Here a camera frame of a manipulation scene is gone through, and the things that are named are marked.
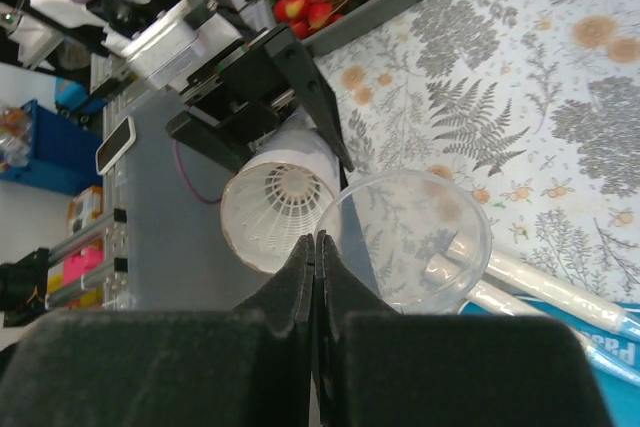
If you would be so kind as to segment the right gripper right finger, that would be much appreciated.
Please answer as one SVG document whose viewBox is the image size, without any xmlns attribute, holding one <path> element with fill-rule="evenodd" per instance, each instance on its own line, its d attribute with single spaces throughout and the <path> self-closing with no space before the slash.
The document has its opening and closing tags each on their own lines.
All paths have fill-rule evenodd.
<svg viewBox="0 0 640 427">
<path fill-rule="evenodd" d="M 316 238 L 314 371 L 326 426 L 608 426 L 574 335 L 547 317 L 403 315 Z"/>
</svg>

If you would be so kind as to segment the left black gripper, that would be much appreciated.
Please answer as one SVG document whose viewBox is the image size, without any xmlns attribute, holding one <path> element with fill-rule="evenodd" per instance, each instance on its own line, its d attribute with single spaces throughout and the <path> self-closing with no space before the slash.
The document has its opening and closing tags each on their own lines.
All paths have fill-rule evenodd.
<svg viewBox="0 0 640 427">
<path fill-rule="evenodd" d="M 262 139 L 303 107 L 349 172 L 334 91 L 311 54 L 286 24 L 189 78 L 185 110 L 167 123 L 169 136 L 229 172 L 238 172 Z"/>
</svg>

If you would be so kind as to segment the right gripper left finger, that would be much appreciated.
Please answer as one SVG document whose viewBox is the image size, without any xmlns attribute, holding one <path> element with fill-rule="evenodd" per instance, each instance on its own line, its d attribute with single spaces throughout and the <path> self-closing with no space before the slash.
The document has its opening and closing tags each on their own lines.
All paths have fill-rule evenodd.
<svg viewBox="0 0 640 427">
<path fill-rule="evenodd" d="M 230 311 L 58 312 L 1 379 L 5 426 L 305 426 L 311 237 Z"/>
</svg>

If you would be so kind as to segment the white shuttlecock tube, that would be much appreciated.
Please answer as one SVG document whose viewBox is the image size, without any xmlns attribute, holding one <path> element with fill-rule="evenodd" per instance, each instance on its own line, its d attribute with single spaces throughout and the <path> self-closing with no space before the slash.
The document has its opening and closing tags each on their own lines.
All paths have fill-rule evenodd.
<svg viewBox="0 0 640 427">
<path fill-rule="evenodd" d="M 339 159 L 298 108 L 227 183 L 223 234 L 245 265 L 272 275 L 339 192 Z"/>
</svg>

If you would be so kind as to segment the white shuttlecock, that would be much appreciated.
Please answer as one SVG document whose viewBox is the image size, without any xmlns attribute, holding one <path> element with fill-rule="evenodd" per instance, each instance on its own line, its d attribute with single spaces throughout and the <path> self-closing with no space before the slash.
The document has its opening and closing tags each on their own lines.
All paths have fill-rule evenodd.
<svg viewBox="0 0 640 427">
<path fill-rule="evenodd" d="M 306 168 L 257 165 L 227 184 L 220 208 L 221 226 L 242 262 L 274 273 L 298 239 L 315 230 L 332 200 L 331 190 Z"/>
</svg>

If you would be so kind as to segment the clear plastic tube lid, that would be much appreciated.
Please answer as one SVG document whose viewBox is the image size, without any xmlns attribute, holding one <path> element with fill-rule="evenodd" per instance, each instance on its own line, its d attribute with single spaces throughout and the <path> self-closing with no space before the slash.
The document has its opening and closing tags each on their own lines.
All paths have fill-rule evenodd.
<svg viewBox="0 0 640 427">
<path fill-rule="evenodd" d="M 324 210 L 345 267 L 403 314 L 442 314 L 483 277 L 488 219 L 462 187 L 426 171 L 390 170 L 349 184 Z"/>
</svg>

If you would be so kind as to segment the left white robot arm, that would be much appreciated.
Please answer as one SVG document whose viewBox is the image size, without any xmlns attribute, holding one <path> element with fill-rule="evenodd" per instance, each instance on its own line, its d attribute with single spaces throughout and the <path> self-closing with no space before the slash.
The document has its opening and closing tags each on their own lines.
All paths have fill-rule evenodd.
<svg viewBox="0 0 640 427">
<path fill-rule="evenodd" d="M 255 30 L 231 0 L 26 0 L 25 11 L 120 60 L 119 88 L 141 80 L 177 93 L 185 109 L 167 122 L 168 135 L 231 172 L 284 124 L 291 103 L 353 168 L 335 93 L 287 23 Z"/>
</svg>

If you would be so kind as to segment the blue badminton racket upper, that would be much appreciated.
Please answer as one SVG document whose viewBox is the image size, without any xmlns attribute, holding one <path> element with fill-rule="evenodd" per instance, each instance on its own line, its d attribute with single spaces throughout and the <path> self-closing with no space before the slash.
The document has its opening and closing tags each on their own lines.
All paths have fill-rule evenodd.
<svg viewBox="0 0 640 427">
<path fill-rule="evenodd" d="M 463 234 L 457 234 L 445 254 L 456 264 L 470 257 L 476 245 Z M 639 340 L 639 319 L 626 309 L 579 288 L 570 282 L 553 277 L 531 265 L 510 257 L 495 248 L 485 252 L 489 276 L 526 294 L 542 300 L 594 327 L 611 334 Z"/>
</svg>

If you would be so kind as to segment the white-edged smartphone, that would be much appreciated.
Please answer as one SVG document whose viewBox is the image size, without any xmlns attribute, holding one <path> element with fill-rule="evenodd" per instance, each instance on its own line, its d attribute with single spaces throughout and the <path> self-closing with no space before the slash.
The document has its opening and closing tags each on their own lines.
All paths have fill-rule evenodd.
<svg viewBox="0 0 640 427">
<path fill-rule="evenodd" d="M 132 116 L 126 116 L 103 140 L 96 150 L 96 171 L 105 176 L 126 154 L 137 140 L 137 131 Z"/>
</svg>

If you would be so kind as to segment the blue storage crate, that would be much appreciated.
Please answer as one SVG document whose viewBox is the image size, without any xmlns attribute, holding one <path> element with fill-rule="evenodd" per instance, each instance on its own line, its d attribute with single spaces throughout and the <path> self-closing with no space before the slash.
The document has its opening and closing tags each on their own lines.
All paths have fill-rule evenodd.
<svg viewBox="0 0 640 427">
<path fill-rule="evenodd" d="M 102 185 L 95 164 L 101 145 L 96 134 L 42 107 L 36 99 L 24 103 L 21 109 L 33 121 L 27 164 L 2 168 L 2 181 L 69 196 Z"/>
</svg>

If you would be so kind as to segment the floral tablecloth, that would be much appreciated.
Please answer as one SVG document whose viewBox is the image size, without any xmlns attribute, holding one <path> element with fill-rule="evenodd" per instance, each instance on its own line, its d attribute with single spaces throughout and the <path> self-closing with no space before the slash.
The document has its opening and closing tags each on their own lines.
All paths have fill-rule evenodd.
<svg viewBox="0 0 640 427">
<path fill-rule="evenodd" d="M 639 0 L 424 0 L 319 61 L 359 175 L 465 188 L 495 245 L 639 299 Z"/>
</svg>

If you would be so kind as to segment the aluminium frame rail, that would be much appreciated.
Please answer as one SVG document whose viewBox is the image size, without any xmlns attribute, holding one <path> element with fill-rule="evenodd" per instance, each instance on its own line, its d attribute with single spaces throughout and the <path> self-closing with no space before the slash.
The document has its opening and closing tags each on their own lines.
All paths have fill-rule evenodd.
<svg viewBox="0 0 640 427">
<path fill-rule="evenodd" d="M 101 216 L 60 244 L 38 248 L 16 263 L 1 265 L 1 312 L 3 327 L 23 328 L 45 313 L 76 305 L 105 281 L 127 271 L 125 257 L 104 258 L 54 291 L 48 289 L 48 272 L 64 260 L 108 235 L 124 235 L 127 214 L 121 208 L 105 210 Z"/>
</svg>

